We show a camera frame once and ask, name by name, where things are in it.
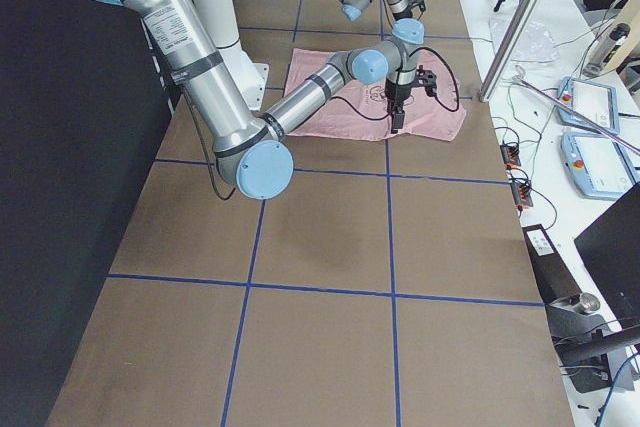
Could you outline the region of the pink Snoopy shirt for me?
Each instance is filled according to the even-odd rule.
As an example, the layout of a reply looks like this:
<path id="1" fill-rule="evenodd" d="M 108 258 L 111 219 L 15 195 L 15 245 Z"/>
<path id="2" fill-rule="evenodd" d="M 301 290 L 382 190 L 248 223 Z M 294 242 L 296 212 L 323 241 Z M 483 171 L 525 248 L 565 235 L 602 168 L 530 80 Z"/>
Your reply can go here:
<path id="1" fill-rule="evenodd" d="M 306 77 L 324 66 L 329 56 L 328 52 L 294 49 L 285 92 L 290 93 Z M 437 96 L 428 96 L 422 88 L 414 89 L 404 103 L 404 126 L 398 133 L 451 141 L 457 136 L 466 117 L 466 110 L 457 105 L 455 83 L 444 64 L 433 54 L 421 51 L 418 64 L 436 75 Z M 384 140 L 393 136 L 390 133 L 391 120 L 385 116 L 386 109 L 382 81 L 363 85 L 354 80 L 292 134 L 361 141 Z"/>

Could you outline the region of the far orange connector block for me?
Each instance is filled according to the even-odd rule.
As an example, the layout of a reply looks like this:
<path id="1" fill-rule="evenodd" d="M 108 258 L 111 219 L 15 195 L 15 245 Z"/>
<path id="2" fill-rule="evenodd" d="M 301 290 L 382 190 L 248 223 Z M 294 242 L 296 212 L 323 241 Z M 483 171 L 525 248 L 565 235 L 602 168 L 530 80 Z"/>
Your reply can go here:
<path id="1" fill-rule="evenodd" d="M 501 143 L 500 152 L 507 170 L 519 168 L 521 166 L 520 146 L 518 142 Z"/>

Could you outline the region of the orange connector block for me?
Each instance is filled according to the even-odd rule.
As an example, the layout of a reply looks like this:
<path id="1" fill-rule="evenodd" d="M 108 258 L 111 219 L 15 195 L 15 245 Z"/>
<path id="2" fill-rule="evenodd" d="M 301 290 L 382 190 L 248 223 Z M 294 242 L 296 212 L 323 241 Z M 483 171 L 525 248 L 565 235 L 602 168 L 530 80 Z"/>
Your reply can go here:
<path id="1" fill-rule="evenodd" d="M 516 209 L 522 212 L 531 208 L 533 206 L 532 182 L 528 174 L 519 169 L 511 169 L 507 171 L 507 175 Z"/>
<path id="2" fill-rule="evenodd" d="M 519 168 L 521 166 L 520 146 L 518 142 L 501 143 L 500 152 L 507 170 Z"/>

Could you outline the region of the clear plastic bag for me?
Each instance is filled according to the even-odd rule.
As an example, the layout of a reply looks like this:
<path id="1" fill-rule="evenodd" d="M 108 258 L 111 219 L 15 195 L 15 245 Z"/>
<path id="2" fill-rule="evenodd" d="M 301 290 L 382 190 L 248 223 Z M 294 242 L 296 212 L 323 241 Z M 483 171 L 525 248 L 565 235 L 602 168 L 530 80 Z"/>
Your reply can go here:
<path id="1" fill-rule="evenodd" d="M 493 50 L 498 52 L 505 38 L 511 20 L 505 17 L 493 17 L 488 21 Z M 541 22 L 531 21 L 524 29 L 512 53 L 514 62 L 550 63 L 559 54 L 548 27 Z"/>

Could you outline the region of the near orange connector block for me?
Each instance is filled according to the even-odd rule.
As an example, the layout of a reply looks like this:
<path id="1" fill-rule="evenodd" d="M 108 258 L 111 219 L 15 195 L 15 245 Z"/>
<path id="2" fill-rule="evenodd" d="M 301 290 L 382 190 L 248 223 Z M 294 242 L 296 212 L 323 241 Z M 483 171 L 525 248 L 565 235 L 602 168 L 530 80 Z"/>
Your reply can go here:
<path id="1" fill-rule="evenodd" d="M 519 169 L 511 169 L 507 171 L 507 175 L 516 209 L 522 212 L 531 208 L 533 206 L 532 182 L 528 174 Z"/>

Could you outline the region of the grey water bottle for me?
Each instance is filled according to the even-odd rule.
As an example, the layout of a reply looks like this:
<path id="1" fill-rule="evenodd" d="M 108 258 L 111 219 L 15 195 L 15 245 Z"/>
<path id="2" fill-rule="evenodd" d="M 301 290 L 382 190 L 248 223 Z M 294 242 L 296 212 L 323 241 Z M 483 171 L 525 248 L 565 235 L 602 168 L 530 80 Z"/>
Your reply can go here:
<path id="1" fill-rule="evenodd" d="M 630 30 L 631 28 L 627 23 L 618 23 L 603 36 L 594 52 L 590 55 L 587 65 L 583 68 L 583 74 L 588 78 L 600 75 L 603 67 L 626 41 Z"/>

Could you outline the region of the far blue teach pendant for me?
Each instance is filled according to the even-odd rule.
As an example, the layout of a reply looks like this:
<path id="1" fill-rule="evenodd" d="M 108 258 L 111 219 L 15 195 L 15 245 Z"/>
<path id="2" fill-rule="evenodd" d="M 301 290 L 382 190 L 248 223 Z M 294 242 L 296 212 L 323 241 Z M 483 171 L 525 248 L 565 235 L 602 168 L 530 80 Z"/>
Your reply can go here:
<path id="1" fill-rule="evenodd" d="M 608 131 L 619 132 L 619 110 L 613 87 L 565 77 L 558 88 L 558 96 L 567 108 Z"/>

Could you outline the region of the blue teach pendant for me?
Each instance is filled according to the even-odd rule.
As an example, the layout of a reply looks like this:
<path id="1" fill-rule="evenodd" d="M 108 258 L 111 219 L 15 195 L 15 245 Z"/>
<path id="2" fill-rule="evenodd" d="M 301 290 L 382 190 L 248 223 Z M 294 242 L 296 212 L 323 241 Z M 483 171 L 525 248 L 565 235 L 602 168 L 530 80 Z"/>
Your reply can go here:
<path id="1" fill-rule="evenodd" d="M 619 132 L 619 110 L 613 87 L 565 77 L 558 88 L 558 96 L 567 108 L 608 131 Z"/>
<path id="2" fill-rule="evenodd" d="M 617 200 L 639 182 L 626 149 L 593 133 L 564 133 L 561 151 L 579 192 L 600 200 Z"/>

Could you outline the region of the near blue teach pendant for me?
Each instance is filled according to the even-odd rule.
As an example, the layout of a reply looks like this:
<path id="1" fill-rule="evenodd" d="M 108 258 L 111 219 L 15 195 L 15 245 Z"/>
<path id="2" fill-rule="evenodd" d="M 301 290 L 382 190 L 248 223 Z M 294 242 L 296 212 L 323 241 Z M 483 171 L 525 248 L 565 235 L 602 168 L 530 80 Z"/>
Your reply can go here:
<path id="1" fill-rule="evenodd" d="M 617 200 L 639 182 L 626 149 L 593 133 L 564 133 L 561 151 L 579 192 L 600 200 Z"/>

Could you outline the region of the black power box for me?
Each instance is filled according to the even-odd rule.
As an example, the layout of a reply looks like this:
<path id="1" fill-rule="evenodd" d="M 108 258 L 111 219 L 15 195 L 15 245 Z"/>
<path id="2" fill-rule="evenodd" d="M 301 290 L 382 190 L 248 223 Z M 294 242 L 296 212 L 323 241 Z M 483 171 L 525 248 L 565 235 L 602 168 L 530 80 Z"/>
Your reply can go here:
<path id="1" fill-rule="evenodd" d="M 537 287 L 545 304 L 582 292 L 541 224 L 522 228 Z"/>

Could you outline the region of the black monitor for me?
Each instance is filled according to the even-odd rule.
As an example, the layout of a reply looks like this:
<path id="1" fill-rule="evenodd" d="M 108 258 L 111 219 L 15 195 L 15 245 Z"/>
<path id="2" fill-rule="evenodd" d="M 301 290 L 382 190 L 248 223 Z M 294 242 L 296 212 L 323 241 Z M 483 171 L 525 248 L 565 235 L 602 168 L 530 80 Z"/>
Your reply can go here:
<path id="1" fill-rule="evenodd" d="M 639 185 L 603 212 L 574 243 L 615 316 L 638 316 Z"/>

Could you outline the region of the aluminium frame post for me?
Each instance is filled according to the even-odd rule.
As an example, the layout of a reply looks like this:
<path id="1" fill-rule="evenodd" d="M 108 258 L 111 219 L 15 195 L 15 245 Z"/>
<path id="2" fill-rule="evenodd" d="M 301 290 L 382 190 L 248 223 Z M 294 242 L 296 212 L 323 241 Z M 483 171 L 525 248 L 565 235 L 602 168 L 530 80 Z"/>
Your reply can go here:
<path id="1" fill-rule="evenodd" d="M 491 99 L 539 1 L 521 0 L 519 2 L 479 91 L 480 101 L 488 102 Z"/>

